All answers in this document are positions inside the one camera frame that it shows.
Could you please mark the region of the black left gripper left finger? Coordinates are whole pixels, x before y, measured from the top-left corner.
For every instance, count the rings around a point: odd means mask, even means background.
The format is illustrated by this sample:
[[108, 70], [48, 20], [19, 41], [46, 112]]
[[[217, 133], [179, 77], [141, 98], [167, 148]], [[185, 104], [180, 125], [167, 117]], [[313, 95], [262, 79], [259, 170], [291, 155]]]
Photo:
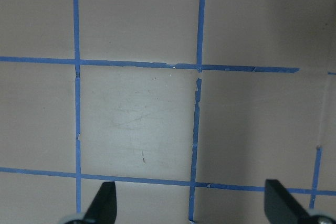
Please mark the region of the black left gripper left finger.
[[103, 182], [86, 211], [84, 223], [114, 224], [117, 218], [117, 194], [115, 182]]

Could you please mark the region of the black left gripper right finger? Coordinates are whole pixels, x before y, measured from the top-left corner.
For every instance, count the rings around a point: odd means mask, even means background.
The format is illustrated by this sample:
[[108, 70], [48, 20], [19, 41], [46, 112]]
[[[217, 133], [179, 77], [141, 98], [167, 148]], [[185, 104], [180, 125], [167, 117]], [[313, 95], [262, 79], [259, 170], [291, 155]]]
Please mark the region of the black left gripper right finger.
[[264, 213], [271, 224], [309, 223], [311, 218], [276, 179], [265, 180]]

